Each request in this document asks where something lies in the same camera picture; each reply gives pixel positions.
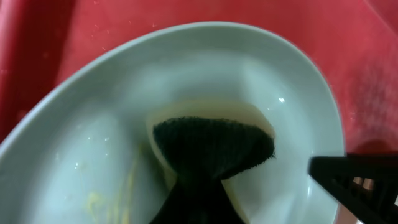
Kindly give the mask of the light blue plate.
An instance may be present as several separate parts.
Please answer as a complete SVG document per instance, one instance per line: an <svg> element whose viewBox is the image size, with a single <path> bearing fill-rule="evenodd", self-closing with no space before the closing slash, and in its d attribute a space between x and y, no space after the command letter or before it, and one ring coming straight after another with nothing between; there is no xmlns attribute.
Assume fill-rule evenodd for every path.
<svg viewBox="0 0 398 224"><path fill-rule="evenodd" d="M167 195L146 118L177 102L245 101L273 125L276 157L230 181L250 223L333 223L338 204L308 175L341 156L333 95L296 46L264 29L162 29L91 62L1 144L2 223L148 223Z"/></svg>

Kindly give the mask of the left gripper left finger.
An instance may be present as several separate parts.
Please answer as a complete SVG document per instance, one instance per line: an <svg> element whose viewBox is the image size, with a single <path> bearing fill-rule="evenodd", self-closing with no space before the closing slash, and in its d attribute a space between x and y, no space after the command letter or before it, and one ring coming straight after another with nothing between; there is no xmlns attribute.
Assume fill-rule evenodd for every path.
<svg viewBox="0 0 398 224"><path fill-rule="evenodd" d="M177 182L150 224L243 224L221 181L186 189Z"/></svg>

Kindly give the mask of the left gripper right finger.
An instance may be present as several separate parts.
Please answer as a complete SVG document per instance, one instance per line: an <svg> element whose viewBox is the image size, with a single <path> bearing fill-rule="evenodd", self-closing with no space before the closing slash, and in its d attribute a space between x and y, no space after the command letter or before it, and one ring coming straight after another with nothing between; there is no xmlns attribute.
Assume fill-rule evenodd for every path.
<svg viewBox="0 0 398 224"><path fill-rule="evenodd" d="M308 173L365 224L397 224L397 155L310 159Z"/></svg>

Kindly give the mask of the green yellow sponge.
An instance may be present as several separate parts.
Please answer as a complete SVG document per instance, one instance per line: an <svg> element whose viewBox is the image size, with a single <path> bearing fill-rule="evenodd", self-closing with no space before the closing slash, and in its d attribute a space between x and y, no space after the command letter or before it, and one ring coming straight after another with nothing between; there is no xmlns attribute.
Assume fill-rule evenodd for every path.
<svg viewBox="0 0 398 224"><path fill-rule="evenodd" d="M216 100L176 103L151 113L146 130L169 193L177 182L195 189L219 180L248 222L229 181L275 155L274 128L255 106Z"/></svg>

